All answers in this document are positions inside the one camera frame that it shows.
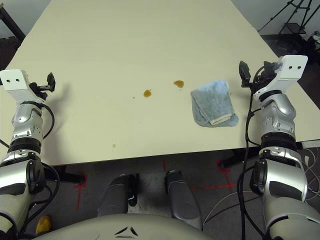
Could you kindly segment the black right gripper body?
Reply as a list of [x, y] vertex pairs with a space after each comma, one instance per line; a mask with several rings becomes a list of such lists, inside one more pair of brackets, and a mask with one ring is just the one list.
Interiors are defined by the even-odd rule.
[[264, 61], [263, 66], [257, 70], [253, 77], [253, 81], [247, 84], [249, 88], [264, 88], [266, 87], [275, 77], [276, 62]]

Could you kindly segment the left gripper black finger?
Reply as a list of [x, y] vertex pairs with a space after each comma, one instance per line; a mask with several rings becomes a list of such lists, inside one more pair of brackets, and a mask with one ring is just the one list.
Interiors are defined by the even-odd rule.
[[50, 72], [47, 76], [47, 87], [46, 89], [50, 92], [54, 92], [56, 87], [55, 77], [52, 72]]

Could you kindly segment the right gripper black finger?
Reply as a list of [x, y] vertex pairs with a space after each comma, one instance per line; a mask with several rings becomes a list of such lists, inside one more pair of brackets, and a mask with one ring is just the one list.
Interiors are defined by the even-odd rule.
[[249, 69], [247, 63], [245, 63], [242, 60], [239, 62], [239, 75], [240, 75], [240, 78], [241, 78], [241, 87], [242, 88], [250, 88], [251, 87], [250, 69]]

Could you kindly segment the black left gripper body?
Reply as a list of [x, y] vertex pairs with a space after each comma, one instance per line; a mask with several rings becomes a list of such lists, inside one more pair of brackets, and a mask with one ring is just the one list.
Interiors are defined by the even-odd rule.
[[50, 90], [50, 85], [38, 86], [36, 82], [32, 82], [29, 84], [29, 87], [37, 97], [43, 100], [47, 99], [48, 94], [45, 91]]

